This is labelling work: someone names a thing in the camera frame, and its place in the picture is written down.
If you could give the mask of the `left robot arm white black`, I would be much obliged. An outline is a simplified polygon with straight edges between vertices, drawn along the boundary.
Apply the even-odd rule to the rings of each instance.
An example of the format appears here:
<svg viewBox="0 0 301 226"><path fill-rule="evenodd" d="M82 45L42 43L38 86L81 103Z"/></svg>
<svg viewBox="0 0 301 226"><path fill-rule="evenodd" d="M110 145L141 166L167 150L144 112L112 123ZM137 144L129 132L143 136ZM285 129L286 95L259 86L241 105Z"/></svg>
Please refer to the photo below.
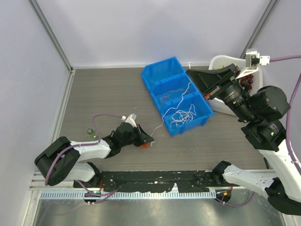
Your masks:
<svg viewBox="0 0 301 226"><path fill-rule="evenodd" d="M74 142L59 137L34 160L45 179L45 185L55 186L66 179L80 180L88 187L99 185L98 168L86 161L93 158L111 158L128 145L140 147L154 141L139 124L121 123L110 135L94 142Z"/></svg>

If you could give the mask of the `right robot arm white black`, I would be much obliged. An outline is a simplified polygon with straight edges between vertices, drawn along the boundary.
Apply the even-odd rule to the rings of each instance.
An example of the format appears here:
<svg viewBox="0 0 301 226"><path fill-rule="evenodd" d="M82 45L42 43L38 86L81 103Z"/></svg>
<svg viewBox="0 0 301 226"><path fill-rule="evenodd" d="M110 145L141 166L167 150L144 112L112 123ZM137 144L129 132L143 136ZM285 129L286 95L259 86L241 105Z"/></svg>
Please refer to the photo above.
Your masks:
<svg viewBox="0 0 301 226"><path fill-rule="evenodd" d="M221 161L213 169L213 182L245 187L266 198L281 213L300 215L301 176L280 121L290 110L282 89L266 86L250 95L237 80L240 69L234 64L217 70L188 69L186 73L204 99L220 99L245 124L242 132L246 139L276 173L275 177L264 177Z"/></svg>

